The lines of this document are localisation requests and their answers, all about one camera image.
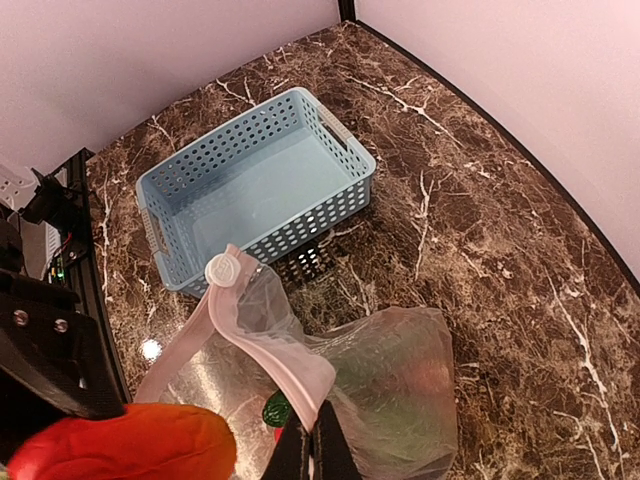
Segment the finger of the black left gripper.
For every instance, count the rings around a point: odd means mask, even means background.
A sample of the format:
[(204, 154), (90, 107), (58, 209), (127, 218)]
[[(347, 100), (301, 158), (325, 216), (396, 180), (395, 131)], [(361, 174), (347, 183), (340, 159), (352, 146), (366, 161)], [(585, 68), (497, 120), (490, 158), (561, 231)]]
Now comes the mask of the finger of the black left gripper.
[(70, 416), (125, 414), (96, 320), (59, 285), (1, 271), (1, 370)]

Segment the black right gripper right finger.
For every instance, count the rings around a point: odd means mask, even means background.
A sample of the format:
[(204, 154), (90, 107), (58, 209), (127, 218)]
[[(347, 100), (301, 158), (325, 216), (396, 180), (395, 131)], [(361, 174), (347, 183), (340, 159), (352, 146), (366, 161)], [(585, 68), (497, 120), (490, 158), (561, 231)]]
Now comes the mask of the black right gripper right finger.
[(312, 431), (313, 479), (361, 480), (332, 404), (325, 400)]

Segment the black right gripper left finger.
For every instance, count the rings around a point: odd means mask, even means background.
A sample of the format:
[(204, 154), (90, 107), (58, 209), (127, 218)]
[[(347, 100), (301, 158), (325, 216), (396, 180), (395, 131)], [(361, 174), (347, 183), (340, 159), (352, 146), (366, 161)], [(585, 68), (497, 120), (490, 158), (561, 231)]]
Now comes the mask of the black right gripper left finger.
[(310, 480), (311, 436), (296, 414), (291, 414), (282, 430), (263, 480)]

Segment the clear zip top bag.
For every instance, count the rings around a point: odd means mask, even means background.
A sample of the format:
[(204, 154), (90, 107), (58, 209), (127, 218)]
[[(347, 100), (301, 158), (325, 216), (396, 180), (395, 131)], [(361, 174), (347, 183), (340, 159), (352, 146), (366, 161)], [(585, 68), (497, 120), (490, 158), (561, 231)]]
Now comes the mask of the clear zip top bag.
[(234, 475), (257, 479), (275, 446), (262, 420), (281, 390), (304, 426), (328, 400), (367, 479), (442, 479), (458, 449), (454, 355), (440, 311), (390, 307), (318, 336), (304, 332), (279, 276), (235, 246), (206, 265), (207, 289), (142, 380), (139, 403), (224, 417)]

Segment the orange red chili pepper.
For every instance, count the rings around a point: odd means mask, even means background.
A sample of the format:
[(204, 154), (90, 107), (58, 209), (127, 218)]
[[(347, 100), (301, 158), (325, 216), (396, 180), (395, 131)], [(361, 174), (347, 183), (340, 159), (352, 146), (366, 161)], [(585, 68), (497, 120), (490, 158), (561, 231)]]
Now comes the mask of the orange red chili pepper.
[(192, 405), (129, 404), (108, 420), (64, 418), (29, 438), (9, 479), (229, 479), (237, 460), (225, 419)]

